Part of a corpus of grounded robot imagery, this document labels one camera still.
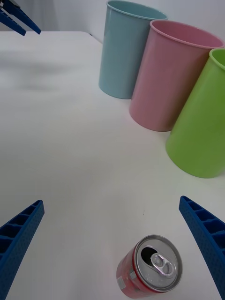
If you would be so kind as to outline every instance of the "pink cup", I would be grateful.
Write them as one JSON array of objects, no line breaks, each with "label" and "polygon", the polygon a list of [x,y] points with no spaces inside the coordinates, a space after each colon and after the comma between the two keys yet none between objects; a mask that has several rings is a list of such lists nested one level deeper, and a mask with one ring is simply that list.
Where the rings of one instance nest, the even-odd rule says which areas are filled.
[{"label": "pink cup", "polygon": [[130,115],[155,131],[173,128],[218,37],[193,26],[154,20],[135,85]]}]

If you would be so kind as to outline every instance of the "pull tab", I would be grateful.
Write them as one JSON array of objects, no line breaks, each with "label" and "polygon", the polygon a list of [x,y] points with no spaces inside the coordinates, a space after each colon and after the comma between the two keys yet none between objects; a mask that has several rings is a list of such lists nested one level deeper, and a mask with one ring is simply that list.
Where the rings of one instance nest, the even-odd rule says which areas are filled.
[{"label": "pull tab", "polygon": [[159,253],[151,256],[151,263],[165,277],[172,276],[176,270],[174,263],[168,261]]}]

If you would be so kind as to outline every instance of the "can opening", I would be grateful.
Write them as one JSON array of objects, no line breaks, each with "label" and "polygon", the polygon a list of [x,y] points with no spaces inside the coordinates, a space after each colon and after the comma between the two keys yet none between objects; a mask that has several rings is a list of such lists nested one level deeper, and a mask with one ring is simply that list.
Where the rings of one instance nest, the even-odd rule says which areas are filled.
[{"label": "can opening", "polygon": [[155,253],[158,253],[156,249],[150,248],[150,247],[145,247],[142,252],[141,252],[141,257],[144,260],[146,264],[149,266],[153,267],[153,264],[151,262],[151,256]]}]

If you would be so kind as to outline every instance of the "cup rim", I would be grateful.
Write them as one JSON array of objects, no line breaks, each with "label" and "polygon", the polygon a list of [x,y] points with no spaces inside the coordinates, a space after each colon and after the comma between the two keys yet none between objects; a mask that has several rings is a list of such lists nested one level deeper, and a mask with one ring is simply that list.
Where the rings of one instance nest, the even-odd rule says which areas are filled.
[{"label": "cup rim", "polygon": [[[150,8],[150,9],[152,9],[152,10],[158,12],[158,13],[161,13],[161,14],[164,16],[164,18],[162,18],[162,19],[156,19],[156,18],[150,18],[150,17],[141,16],[141,15],[134,15],[134,14],[128,13],[128,12],[123,11],[123,10],[120,10],[120,9],[118,9],[118,8],[116,8],[116,7],[112,6],[112,5],[110,5],[110,2],[126,2],[126,3],[129,3],[129,4],[131,3],[131,5],[137,5],[137,6],[142,6],[142,7]],[[150,6],[147,6],[147,5],[143,5],[143,4],[139,4],[139,3],[135,3],[135,2],[122,1],[122,0],[108,0],[108,1],[106,2],[106,5],[107,5],[109,8],[111,8],[111,9],[113,9],[113,10],[116,10],[116,11],[122,13],[122,14],[130,15],[130,16],[132,16],[132,17],[136,17],[136,18],[140,18],[140,19],[145,19],[145,20],[167,20],[166,14],[164,14],[162,11],[160,11],[160,10],[158,10],[158,9],[155,9],[155,8],[153,8],[153,7],[150,7]]]},{"label": "cup rim", "polygon": [[[154,26],[154,23],[155,23],[155,22],[170,22],[170,23],[175,23],[175,24],[179,24],[179,25],[185,25],[186,27],[195,28],[195,29],[197,29],[197,30],[200,30],[200,31],[202,31],[202,32],[204,32],[204,33],[206,33],[206,34],[208,34],[208,35],[211,35],[211,36],[213,36],[214,38],[218,39],[218,40],[221,42],[221,46],[217,46],[217,47],[216,47],[216,46],[204,46],[204,45],[198,45],[198,44],[195,44],[195,43],[187,42],[187,41],[181,40],[181,39],[179,39],[179,38],[170,36],[170,35],[168,35],[167,33],[164,33],[164,32],[162,32],[162,31],[160,31],[159,29],[157,29],[157,28]],[[186,45],[189,45],[189,46],[193,46],[193,47],[197,47],[197,48],[202,48],[202,49],[214,49],[214,48],[218,49],[218,48],[223,48],[223,47],[225,46],[224,41],[223,41],[221,38],[219,38],[218,36],[216,36],[216,35],[214,35],[214,34],[208,32],[208,31],[206,31],[206,30],[203,30],[203,29],[201,29],[201,28],[198,28],[198,27],[196,27],[196,26],[191,26],[191,25],[188,25],[188,24],[185,24],[185,23],[176,22],[176,21],[170,21],[170,20],[159,20],[159,19],[156,19],[156,20],[153,20],[153,21],[150,22],[150,26],[151,26],[151,28],[152,28],[154,31],[156,31],[157,33],[159,33],[159,34],[161,34],[161,35],[163,35],[163,36],[165,36],[165,37],[167,37],[167,38],[169,38],[169,39],[172,39],[172,40],[174,40],[174,41],[177,41],[177,42],[179,42],[179,43],[186,44]]]},{"label": "cup rim", "polygon": [[223,70],[225,70],[225,65],[221,64],[214,56],[213,56],[213,53],[214,52],[217,52],[217,51],[222,51],[225,53],[225,49],[224,48],[216,48],[216,49],[212,49],[210,51],[210,58],[212,59],[212,61],[218,65],[220,68],[222,68]]}]

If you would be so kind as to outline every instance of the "can lid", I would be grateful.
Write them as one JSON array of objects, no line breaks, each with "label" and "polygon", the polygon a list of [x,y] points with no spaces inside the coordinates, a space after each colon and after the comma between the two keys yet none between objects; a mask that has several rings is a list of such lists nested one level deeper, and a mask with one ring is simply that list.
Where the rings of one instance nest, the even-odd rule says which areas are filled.
[{"label": "can lid", "polygon": [[135,268],[140,279],[157,292],[175,288],[183,269],[177,248],[160,235],[149,235],[137,244]]}]

